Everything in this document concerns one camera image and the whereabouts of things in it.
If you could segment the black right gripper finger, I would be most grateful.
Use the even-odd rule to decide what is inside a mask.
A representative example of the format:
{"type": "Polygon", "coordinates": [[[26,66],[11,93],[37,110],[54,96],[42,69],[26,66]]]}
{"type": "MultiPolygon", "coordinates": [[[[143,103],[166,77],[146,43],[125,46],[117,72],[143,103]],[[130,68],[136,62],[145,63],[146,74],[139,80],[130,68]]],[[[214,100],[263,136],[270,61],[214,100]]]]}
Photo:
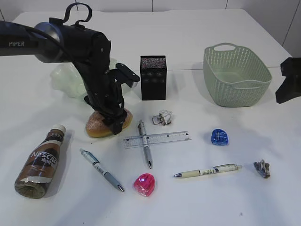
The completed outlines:
{"type": "Polygon", "coordinates": [[[301,96],[301,58],[289,57],[280,64],[285,80],[276,91],[276,102],[282,104],[301,96]]]}

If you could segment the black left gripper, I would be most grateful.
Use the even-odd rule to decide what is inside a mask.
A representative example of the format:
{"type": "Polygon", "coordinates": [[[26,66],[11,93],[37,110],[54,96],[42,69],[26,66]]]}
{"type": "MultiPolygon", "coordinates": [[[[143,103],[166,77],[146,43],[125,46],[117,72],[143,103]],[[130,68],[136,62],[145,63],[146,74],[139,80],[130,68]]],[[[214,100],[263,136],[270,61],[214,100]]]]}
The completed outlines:
{"type": "Polygon", "coordinates": [[[110,69],[111,60],[75,59],[75,66],[84,82],[89,104],[103,115],[102,122],[116,135],[122,131],[127,113],[121,85],[126,76],[119,69],[110,69]]]}

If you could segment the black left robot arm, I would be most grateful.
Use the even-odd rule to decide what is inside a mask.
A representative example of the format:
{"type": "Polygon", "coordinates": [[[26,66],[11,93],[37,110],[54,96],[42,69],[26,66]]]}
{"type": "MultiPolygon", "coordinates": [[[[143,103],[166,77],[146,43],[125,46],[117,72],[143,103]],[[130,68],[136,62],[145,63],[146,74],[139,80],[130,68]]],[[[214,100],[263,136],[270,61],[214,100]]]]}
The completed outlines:
{"type": "Polygon", "coordinates": [[[40,23],[35,28],[0,23],[1,56],[35,55],[44,63],[71,62],[80,73],[87,103],[114,134],[127,117],[121,84],[110,70],[111,42],[102,32],[82,25],[40,23]]]}

